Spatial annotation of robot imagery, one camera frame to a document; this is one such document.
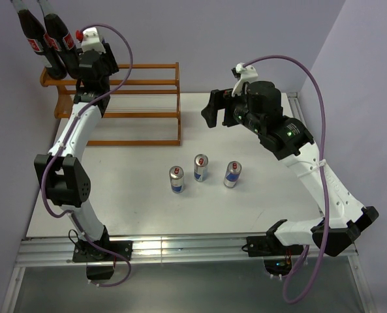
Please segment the cola bottle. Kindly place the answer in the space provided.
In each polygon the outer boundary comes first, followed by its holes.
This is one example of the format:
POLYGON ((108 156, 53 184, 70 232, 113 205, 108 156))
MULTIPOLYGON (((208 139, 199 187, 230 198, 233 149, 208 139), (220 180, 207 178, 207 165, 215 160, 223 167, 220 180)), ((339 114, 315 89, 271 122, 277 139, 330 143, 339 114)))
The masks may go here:
POLYGON ((69 76, 79 78, 79 59, 74 39, 63 20, 49 1, 37 1, 44 16, 44 24, 51 43, 65 65, 69 76))
POLYGON ((22 31, 32 50, 38 55, 48 75, 55 80, 62 80, 67 76, 67 70, 58 54, 50 44, 49 36, 38 21, 29 11, 23 1, 10 0, 14 7, 22 28, 22 31))

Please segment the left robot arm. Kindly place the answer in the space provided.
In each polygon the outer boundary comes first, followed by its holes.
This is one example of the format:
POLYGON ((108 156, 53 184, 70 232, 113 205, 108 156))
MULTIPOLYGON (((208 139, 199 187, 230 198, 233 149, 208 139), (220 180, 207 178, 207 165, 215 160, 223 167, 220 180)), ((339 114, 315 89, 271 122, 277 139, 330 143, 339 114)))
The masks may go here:
POLYGON ((108 107, 110 76, 119 70, 109 44, 101 45, 101 50, 83 49, 69 121, 49 152, 34 159, 46 211, 54 218, 69 216, 77 231, 78 251, 94 260, 108 258, 112 245, 90 204, 91 181, 81 159, 108 107))

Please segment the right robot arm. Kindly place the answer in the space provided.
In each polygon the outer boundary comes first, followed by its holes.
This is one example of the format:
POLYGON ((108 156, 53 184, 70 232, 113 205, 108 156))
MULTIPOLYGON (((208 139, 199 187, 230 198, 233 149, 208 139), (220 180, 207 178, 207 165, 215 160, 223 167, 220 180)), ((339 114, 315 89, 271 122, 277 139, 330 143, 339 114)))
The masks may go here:
POLYGON ((315 245, 335 257, 378 218, 378 211, 358 201, 321 159, 305 125, 284 115, 281 92, 272 82, 246 83, 241 95, 233 95, 231 89, 212 90, 201 111, 208 127, 216 126, 219 110, 224 110, 224 126, 243 125, 256 134, 260 144, 302 182, 324 214, 312 220, 276 222, 265 234, 263 255, 279 255, 289 246, 315 245))

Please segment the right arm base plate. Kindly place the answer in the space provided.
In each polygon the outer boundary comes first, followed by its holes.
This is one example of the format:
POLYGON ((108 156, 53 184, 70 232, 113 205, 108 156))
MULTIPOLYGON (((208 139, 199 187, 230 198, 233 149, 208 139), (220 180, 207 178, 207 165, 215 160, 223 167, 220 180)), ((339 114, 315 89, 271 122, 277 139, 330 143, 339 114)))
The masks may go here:
POLYGON ((283 245, 274 235, 248 236, 242 251, 249 257, 297 256, 303 252, 302 245, 283 245))

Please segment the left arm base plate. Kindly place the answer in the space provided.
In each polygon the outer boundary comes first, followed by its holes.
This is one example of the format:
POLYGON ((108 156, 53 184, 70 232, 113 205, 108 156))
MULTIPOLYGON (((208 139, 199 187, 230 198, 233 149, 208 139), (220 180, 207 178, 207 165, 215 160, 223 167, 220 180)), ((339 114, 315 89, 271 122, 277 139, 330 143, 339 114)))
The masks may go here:
POLYGON ((130 261, 132 255, 132 245, 132 241, 110 241, 106 249, 112 251, 113 254, 109 254, 93 247, 91 244, 85 241, 81 241, 74 248, 72 262, 95 263, 105 261, 121 261, 121 259, 118 258, 116 254, 119 254, 126 260, 130 261))

